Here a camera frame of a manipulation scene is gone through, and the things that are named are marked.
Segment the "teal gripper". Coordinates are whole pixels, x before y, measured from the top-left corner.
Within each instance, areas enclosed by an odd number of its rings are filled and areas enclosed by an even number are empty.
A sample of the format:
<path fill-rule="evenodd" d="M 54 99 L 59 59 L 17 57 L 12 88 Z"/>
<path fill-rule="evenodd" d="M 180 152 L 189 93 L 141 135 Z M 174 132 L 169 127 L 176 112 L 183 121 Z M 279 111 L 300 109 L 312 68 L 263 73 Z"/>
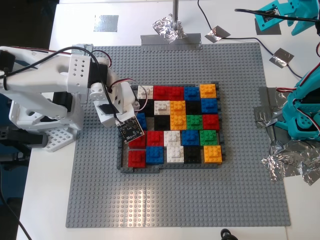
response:
<path fill-rule="evenodd" d="M 285 6 L 284 15 L 296 18 L 298 9 L 298 20 L 293 21 L 295 26 L 291 31 L 292 35 L 298 35 L 303 31 L 314 27 L 315 22 L 320 21 L 320 1 L 319 0 L 288 0 Z"/>

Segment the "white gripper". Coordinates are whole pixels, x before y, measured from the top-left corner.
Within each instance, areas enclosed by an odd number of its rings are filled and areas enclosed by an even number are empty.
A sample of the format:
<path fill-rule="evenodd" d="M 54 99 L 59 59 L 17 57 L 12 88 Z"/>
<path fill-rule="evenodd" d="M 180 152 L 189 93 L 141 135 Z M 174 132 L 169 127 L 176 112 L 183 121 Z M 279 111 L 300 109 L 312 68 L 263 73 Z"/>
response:
<path fill-rule="evenodd" d="M 118 125 L 140 111 L 140 102 L 136 99 L 131 85 L 127 81 L 115 81 L 107 89 L 107 99 L 101 83 L 94 84 L 94 107 L 100 122 L 105 127 Z"/>

